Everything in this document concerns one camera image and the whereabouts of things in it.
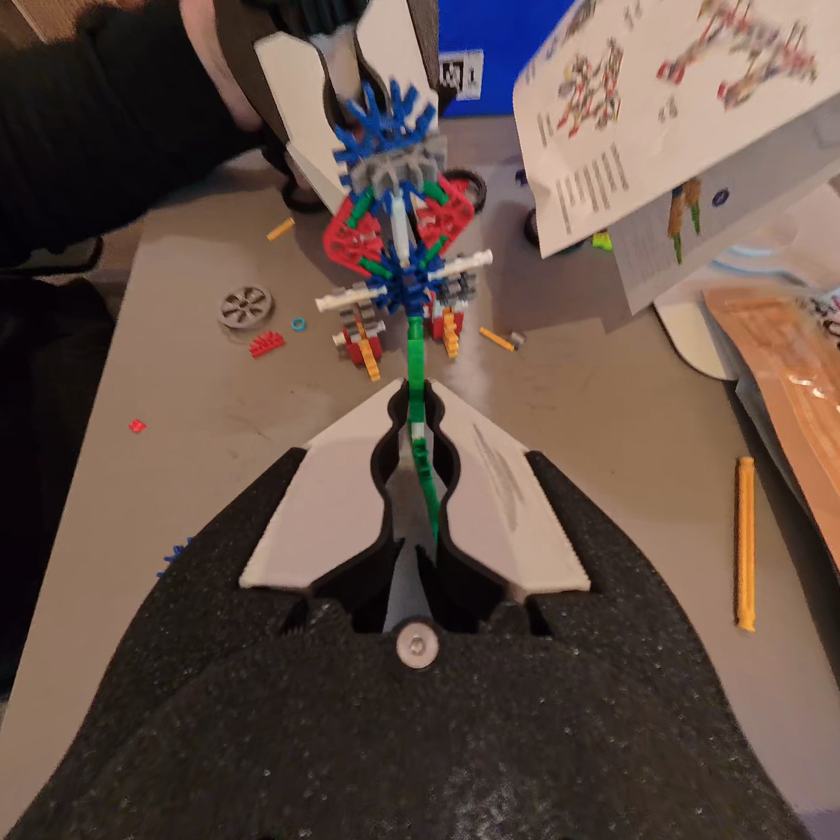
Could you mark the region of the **white metal stand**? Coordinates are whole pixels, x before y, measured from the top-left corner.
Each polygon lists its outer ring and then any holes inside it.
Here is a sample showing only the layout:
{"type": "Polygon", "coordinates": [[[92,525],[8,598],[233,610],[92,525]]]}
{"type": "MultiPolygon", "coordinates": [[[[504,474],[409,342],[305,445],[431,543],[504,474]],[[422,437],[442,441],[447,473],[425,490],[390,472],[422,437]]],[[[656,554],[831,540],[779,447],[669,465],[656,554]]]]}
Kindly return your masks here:
{"type": "Polygon", "coordinates": [[[785,292],[831,290],[839,282],[838,180],[820,185],[771,215],[654,302],[673,347],[689,367],[712,379],[739,378],[736,352],[710,315],[705,292],[779,287],[785,292]]]}

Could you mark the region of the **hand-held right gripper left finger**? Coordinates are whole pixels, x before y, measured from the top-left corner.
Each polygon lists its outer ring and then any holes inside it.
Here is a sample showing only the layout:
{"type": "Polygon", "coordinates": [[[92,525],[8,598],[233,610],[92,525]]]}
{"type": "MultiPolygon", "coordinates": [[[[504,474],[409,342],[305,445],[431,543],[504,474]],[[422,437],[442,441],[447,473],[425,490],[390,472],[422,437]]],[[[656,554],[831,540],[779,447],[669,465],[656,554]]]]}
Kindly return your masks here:
{"type": "Polygon", "coordinates": [[[239,586],[313,592],[390,539],[386,484],[400,459],[402,427],[398,379],[311,438],[239,586]]]}

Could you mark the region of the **dark blue toy connector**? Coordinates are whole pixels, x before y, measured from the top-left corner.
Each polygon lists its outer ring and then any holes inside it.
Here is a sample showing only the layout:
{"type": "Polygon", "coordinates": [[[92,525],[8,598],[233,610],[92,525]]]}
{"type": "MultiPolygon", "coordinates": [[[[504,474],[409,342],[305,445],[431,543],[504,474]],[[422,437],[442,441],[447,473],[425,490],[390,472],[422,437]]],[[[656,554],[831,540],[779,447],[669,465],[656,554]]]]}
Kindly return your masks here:
{"type": "Polygon", "coordinates": [[[176,544],[171,552],[164,556],[162,567],[156,572],[156,579],[162,578],[165,573],[172,567],[172,564],[178,559],[186,547],[193,541],[194,537],[187,538],[184,542],[176,544]]]}

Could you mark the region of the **person's left hand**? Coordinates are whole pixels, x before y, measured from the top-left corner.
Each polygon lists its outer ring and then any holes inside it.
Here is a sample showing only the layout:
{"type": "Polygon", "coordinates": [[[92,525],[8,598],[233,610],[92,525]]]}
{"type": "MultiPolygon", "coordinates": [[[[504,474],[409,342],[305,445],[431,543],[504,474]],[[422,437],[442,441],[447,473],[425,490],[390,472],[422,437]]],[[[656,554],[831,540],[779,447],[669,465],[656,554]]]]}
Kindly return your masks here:
{"type": "Polygon", "coordinates": [[[230,116],[241,130],[257,132],[263,122],[228,67],[217,33],[214,1],[178,4],[186,36],[230,116]]]}

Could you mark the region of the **black toy tyre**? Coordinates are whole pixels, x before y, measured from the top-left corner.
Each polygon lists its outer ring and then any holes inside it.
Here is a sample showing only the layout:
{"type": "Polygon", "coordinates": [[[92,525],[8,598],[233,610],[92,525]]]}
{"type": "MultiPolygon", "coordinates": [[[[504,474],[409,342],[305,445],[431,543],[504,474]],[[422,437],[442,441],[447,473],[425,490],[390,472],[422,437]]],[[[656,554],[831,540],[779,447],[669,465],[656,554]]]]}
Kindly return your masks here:
{"type": "Polygon", "coordinates": [[[487,202],[487,183],[475,171],[452,168],[443,172],[444,178],[473,207],[474,215],[480,214],[487,202]]]}

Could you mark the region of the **white instruction booklet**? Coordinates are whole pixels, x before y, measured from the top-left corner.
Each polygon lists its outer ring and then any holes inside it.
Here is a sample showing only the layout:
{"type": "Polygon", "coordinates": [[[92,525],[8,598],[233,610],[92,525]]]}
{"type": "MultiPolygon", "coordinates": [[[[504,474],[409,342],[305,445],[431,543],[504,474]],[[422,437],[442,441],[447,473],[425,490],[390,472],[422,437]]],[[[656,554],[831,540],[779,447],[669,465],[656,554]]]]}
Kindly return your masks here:
{"type": "Polygon", "coordinates": [[[838,172],[839,97],[834,97],[700,174],[700,233],[687,215],[681,262],[668,236],[669,194],[610,226],[629,311],[645,309],[838,172]]]}

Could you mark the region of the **tan translucent plastic bag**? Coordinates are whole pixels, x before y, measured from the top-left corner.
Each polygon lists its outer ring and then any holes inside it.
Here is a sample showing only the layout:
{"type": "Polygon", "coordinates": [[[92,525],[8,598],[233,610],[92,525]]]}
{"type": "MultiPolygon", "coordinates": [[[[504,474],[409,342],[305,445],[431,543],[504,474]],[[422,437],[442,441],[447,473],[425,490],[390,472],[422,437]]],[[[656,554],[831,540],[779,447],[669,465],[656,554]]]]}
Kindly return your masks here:
{"type": "Polygon", "coordinates": [[[839,289],[717,288],[710,315],[747,365],[839,566],[839,289]]]}

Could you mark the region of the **colourful toy construction model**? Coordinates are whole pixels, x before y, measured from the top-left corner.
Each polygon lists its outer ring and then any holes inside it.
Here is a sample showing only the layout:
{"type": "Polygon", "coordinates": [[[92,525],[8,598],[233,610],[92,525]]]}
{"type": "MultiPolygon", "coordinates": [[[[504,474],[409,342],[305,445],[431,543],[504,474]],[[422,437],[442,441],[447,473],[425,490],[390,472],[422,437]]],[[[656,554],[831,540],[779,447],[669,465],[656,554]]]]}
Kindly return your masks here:
{"type": "Polygon", "coordinates": [[[457,239],[476,216],[443,176],[448,147],[432,127],[435,107],[426,105],[411,128],[414,86],[401,93],[392,80],[392,104],[384,111],[371,87],[363,90],[364,105],[350,103],[355,129],[337,129],[343,148],[334,156],[346,165],[348,195],[322,237],[325,255],[361,280],[316,305],[339,314],[334,343],[378,382],[385,313],[421,317],[424,340],[430,335],[450,359],[458,356],[476,271],[491,264],[492,254],[456,253],[457,239]]]}

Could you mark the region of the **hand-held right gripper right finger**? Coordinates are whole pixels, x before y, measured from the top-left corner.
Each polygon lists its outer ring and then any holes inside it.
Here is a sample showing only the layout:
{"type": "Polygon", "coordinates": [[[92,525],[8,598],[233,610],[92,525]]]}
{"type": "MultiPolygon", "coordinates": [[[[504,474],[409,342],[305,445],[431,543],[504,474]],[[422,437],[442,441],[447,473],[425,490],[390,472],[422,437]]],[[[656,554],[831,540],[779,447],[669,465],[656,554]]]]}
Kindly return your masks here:
{"type": "Polygon", "coordinates": [[[434,467],[446,492],[440,502],[437,564],[450,585],[465,572],[502,594],[588,592],[591,581],[528,448],[441,382],[427,382],[427,423],[434,467]]]}

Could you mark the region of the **orange toy rod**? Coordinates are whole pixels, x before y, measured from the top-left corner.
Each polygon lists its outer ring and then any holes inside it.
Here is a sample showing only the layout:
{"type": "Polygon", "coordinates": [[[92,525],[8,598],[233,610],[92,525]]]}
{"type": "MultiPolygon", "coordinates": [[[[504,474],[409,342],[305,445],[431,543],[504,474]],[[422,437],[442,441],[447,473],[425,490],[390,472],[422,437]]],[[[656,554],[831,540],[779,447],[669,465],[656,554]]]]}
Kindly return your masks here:
{"type": "Polygon", "coordinates": [[[735,487],[734,616],[739,629],[755,633],[755,464],[738,459],[735,487]]]}

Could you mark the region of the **person's black clothing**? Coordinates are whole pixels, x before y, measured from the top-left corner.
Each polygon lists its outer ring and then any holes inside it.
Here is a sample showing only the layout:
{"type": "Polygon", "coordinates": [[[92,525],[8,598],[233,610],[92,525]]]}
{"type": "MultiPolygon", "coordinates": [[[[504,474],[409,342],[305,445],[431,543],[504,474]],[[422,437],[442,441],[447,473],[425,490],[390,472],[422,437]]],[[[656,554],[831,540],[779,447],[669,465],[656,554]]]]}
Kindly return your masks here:
{"type": "Polygon", "coordinates": [[[12,689],[114,331],[96,288],[1,284],[1,692],[12,689]]]}

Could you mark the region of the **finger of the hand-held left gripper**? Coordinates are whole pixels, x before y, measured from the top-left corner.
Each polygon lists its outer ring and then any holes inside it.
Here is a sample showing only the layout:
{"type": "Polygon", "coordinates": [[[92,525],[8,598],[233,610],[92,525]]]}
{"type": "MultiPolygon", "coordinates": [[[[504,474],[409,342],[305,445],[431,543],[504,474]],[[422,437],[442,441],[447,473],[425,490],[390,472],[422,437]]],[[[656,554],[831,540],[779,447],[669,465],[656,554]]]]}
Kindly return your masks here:
{"type": "Polygon", "coordinates": [[[255,42],[255,53],[287,131],[287,152],[331,214],[348,195],[343,144],[329,121],[330,91],[322,56],[314,45],[276,32],[255,42]]]}
{"type": "Polygon", "coordinates": [[[437,1],[370,1],[355,26],[362,78],[379,105],[391,104],[391,82],[401,92],[414,86],[415,110],[438,104],[437,1]]]}

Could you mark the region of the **person's left forearm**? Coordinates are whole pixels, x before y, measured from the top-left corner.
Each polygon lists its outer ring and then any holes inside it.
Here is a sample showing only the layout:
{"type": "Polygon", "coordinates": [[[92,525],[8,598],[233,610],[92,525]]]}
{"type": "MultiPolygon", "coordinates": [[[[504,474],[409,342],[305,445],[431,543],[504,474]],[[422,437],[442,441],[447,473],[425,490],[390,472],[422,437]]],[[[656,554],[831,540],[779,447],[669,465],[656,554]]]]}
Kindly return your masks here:
{"type": "Polygon", "coordinates": [[[261,130],[230,116],[179,2],[95,5],[73,38],[2,54],[2,267],[130,224],[261,130]]]}

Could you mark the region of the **blue plastic bin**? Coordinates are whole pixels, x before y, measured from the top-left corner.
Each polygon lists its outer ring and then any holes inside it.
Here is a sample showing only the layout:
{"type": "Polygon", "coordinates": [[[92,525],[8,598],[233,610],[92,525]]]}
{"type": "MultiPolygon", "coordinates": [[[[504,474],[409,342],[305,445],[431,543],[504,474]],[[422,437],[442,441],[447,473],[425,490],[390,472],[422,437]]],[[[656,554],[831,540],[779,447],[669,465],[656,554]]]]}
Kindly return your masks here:
{"type": "Polygon", "coordinates": [[[449,119],[512,114],[515,82],[572,1],[440,1],[441,80],[449,119]]]}

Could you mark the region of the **white printed instruction sheet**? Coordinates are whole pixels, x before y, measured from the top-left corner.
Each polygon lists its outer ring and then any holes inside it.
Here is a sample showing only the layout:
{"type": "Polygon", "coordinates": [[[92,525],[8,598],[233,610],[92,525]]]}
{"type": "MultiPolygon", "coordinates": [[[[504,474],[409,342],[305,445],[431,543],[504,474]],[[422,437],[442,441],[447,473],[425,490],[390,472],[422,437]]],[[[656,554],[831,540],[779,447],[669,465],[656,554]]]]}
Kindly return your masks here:
{"type": "Polygon", "coordinates": [[[838,1],[574,2],[512,92],[548,258],[838,95],[838,1]]]}

